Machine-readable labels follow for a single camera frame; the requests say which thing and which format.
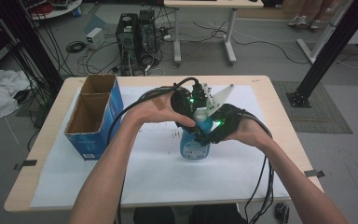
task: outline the spray bottle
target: spray bottle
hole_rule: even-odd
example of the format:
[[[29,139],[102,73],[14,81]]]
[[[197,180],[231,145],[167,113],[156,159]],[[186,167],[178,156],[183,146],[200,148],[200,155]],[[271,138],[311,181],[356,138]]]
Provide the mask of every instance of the spray bottle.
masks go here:
[[[211,132],[213,121],[207,116],[206,110],[196,110],[196,112],[194,112],[194,120],[204,133],[208,134]],[[186,130],[183,130],[180,142],[180,153],[186,159],[201,160],[206,158],[209,154],[211,144],[202,146],[199,142],[194,140],[195,138],[196,136],[193,133],[188,133]]]

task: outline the white paper sheet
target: white paper sheet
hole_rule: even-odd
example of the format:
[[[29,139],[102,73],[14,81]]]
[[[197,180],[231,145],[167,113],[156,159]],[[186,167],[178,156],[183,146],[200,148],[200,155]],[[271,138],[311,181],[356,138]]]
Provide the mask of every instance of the white paper sheet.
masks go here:
[[[224,88],[212,86],[212,94]],[[120,89],[124,105],[127,106],[154,87]],[[31,202],[33,209],[71,207],[96,163],[83,161],[63,135],[77,96],[78,93],[48,154]],[[245,108],[264,120],[251,86],[236,86],[227,103]],[[240,201],[250,198],[264,159],[258,149],[236,141],[226,141],[211,145],[206,159],[191,161],[180,154],[181,133],[182,130],[174,122],[145,124],[142,127],[131,152],[122,196],[123,206]],[[264,198],[267,183],[266,165],[255,198]],[[274,195],[288,197],[276,175]]]

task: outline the person's left hand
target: person's left hand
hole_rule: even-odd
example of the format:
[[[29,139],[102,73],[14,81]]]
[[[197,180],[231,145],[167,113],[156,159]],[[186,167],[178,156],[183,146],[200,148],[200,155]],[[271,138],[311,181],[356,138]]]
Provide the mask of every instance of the person's left hand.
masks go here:
[[[187,127],[194,127],[196,122],[184,115],[173,111],[171,96],[173,91],[142,102],[127,112],[126,117],[136,119],[143,123],[176,121]]]

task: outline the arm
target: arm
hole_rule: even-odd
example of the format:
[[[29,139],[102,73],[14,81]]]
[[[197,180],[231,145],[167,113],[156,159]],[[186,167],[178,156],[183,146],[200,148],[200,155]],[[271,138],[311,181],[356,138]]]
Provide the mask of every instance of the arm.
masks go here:
[[[143,102],[127,112],[115,137],[77,195],[70,223],[113,222],[131,149],[144,123],[174,120],[186,126],[195,125],[192,119],[173,112],[171,94],[156,99]]]
[[[268,158],[289,192],[303,223],[348,223],[328,197],[310,182],[281,147],[253,120],[242,119],[228,139],[257,147]]]

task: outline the forearm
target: forearm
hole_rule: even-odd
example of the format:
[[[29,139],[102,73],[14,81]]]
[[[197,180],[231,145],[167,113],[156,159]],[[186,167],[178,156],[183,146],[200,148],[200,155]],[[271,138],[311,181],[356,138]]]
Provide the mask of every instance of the forearm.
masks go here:
[[[136,120],[122,120],[114,139],[79,192],[70,223],[113,222],[131,148],[141,126]]]
[[[300,172],[275,141],[266,140],[259,149],[289,192],[303,223],[347,223],[337,207]]]

